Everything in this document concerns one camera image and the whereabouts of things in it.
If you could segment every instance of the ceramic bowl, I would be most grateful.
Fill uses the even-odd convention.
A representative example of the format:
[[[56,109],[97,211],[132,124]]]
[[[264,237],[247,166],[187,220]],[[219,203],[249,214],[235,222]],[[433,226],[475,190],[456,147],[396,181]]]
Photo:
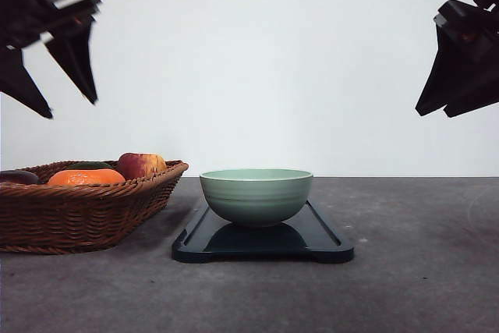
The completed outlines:
[[[276,225],[297,214],[312,178],[310,172],[291,169],[230,169],[200,175],[214,213],[244,226]]]

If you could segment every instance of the bowl rim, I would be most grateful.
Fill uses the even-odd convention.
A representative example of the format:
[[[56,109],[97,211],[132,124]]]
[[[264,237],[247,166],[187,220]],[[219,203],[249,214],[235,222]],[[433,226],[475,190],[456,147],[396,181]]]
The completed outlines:
[[[215,173],[215,172],[236,172],[236,171],[288,171],[288,172],[301,172],[305,173],[305,175],[297,176],[297,177],[283,177],[280,179],[225,179],[222,177],[211,177],[207,176],[207,173]],[[218,169],[215,171],[208,171],[200,173],[200,179],[212,179],[216,181],[254,181],[254,182],[268,182],[268,181],[292,181],[293,179],[308,179],[313,177],[312,172],[303,171],[300,169],[290,169],[290,168],[234,168],[234,169]]]

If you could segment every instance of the wicker basket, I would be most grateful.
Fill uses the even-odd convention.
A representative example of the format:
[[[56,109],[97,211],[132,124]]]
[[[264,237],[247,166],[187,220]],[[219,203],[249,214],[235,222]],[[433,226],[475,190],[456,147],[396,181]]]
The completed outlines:
[[[41,183],[76,161],[24,170]],[[106,161],[116,166],[116,161]],[[148,178],[107,185],[49,186],[0,184],[0,251],[82,253],[115,246],[166,206],[189,167],[167,161],[166,171]]]

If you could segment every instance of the red apple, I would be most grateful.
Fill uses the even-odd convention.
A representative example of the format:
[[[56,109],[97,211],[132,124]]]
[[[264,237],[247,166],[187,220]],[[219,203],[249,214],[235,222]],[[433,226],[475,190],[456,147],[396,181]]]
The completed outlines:
[[[1,171],[0,182],[22,183],[24,185],[37,185],[38,176],[28,171]]]
[[[128,152],[119,157],[116,170],[125,179],[138,179],[139,177],[148,177],[153,173],[165,171],[166,163],[157,154],[134,154],[133,152]]]

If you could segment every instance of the gray table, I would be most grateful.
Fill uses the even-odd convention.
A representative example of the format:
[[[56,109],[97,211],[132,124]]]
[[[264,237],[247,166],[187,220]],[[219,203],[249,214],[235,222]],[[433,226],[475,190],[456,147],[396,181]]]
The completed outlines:
[[[2,254],[2,332],[499,331],[499,179],[315,179],[346,264],[176,262],[201,197],[183,178],[110,250]]]

